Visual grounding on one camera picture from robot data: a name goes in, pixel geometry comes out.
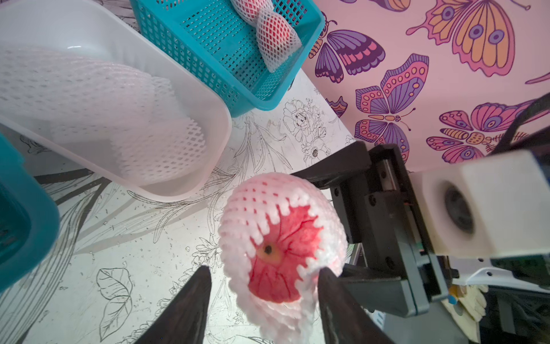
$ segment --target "white plastic bin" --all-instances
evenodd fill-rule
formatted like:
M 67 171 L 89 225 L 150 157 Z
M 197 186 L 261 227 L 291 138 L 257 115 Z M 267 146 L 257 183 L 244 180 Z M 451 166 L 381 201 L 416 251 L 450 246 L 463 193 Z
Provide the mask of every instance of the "white plastic bin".
M 137 186 L 125 180 L 107 141 L 56 144 L 47 122 L 0 109 L 0 123 L 128 189 L 156 201 L 178 201 L 198 191 L 229 139 L 231 117 L 222 99 L 114 14 L 91 0 L 10 0 L 0 4 L 0 44 L 70 49 L 80 55 L 122 63 L 167 78 L 185 113 L 205 135 L 201 168 L 166 182 Z

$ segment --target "orange butterfly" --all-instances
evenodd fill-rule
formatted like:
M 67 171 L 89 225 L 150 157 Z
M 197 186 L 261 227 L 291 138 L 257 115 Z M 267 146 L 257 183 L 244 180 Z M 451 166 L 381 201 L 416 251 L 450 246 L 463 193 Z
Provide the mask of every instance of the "orange butterfly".
M 531 8 L 511 1 L 525 10 Z M 426 12 L 424 23 L 406 34 L 412 35 L 419 28 L 427 28 L 428 39 L 435 39 L 436 45 L 450 42 L 452 37 L 453 54 L 488 77 L 508 74 L 514 63 L 514 29 L 495 0 L 437 0 Z

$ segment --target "white foam mesh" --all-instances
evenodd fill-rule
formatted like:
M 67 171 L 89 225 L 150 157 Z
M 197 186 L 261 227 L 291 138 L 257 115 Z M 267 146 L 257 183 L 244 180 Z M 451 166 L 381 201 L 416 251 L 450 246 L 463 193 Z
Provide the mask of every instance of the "white foam mesh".
M 231 0 L 237 14 L 249 25 L 256 27 L 258 13 L 261 8 L 273 11 L 271 0 Z
M 268 8 L 260 9 L 256 39 L 271 73 L 302 46 L 300 37 L 286 19 Z
M 182 116 L 168 79 L 127 65 L 0 46 L 0 70 L 0 109 L 50 121 L 56 143 L 108 139 Z
M 175 179 L 200 167 L 206 152 L 201 128 L 190 118 L 129 129 L 111 138 L 122 176 L 137 185 Z
M 313 225 L 323 228 L 318 234 L 319 248 L 315 258 L 306 258 L 307 267 L 297 268 L 302 278 L 295 283 L 300 299 L 289 303 L 265 301 L 248 288 L 251 259 L 256 255 L 251 239 L 260 245 L 263 236 L 269 233 L 266 215 L 275 225 L 280 221 L 279 209 L 287 216 L 290 207 L 298 206 L 310 206 L 309 215 L 317 216 Z M 275 343 L 307 343 L 317 303 L 319 271 L 327 266 L 339 276 L 348 246 L 342 223 L 330 202 L 304 179 L 284 173 L 261 174 L 233 190 L 218 233 L 224 273 L 230 278 L 229 288 L 236 293 L 237 305 L 248 321 L 259 325 L 262 337 Z

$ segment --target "teal plastic basket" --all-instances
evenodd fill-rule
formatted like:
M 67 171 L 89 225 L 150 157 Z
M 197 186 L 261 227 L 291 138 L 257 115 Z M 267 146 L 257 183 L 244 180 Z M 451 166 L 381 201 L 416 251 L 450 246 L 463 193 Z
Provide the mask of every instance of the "teal plastic basket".
M 267 70 L 256 29 L 230 0 L 130 0 L 141 34 L 216 92 L 232 117 L 272 110 L 296 77 L 325 25 L 312 0 L 274 0 L 302 47 L 274 73 Z
M 56 204 L 0 135 L 0 294 L 48 254 L 59 233 Z

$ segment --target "purple butterfly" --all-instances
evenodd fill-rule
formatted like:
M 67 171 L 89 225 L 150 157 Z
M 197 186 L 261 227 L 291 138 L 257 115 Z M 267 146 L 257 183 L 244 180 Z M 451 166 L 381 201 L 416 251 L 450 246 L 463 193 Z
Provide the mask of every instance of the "purple butterfly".
M 533 102 L 534 99 L 511 106 L 499 103 L 480 104 L 474 108 L 469 119 L 468 114 L 462 110 L 446 112 L 439 117 L 441 123 L 450 127 L 440 130 L 446 136 L 431 136 L 426 139 L 426 143 L 432 149 L 445 151 L 441 158 L 448 163 L 480 159 L 484 154 L 479 148 L 485 146 L 487 153 L 492 152 L 503 134 L 491 135 L 508 129 L 516 117 Z M 549 110 L 542 111 L 525 123 L 549 113 Z M 512 142 L 521 140 L 527 135 L 524 132 L 517 132 Z
M 386 53 L 372 38 L 351 30 L 336 30 L 328 32 L 330 22 L 323 13 L 325 26 L 319 39 L 315 42 L 309 58 L 314 58 L 319 52 L 315 64 L 315 76 L 329 77 L 333 83 L 339 84 L 344 79 L 342 65 L 338 55 L 349 75 L 356 75 L 376 67 L 386 57 Z M 328 43 L 323 43 L 326 36 Z
M 403 161 L 407 161 L 409 142 L 405 133 L 397 124 L 383 120 L 400 122 L 403 117 L 415 110 L 413 108 L 409 113 L 400 115 L 422 90 L 428 75 L 429 61 L 427 56 L 412 54 L 401 67 L 386 72 L 380 87 L 371 86 L 355 90 L 357 108 L 372 118 L 357 122 L 356 138 L 375 145 L 396 144 Z

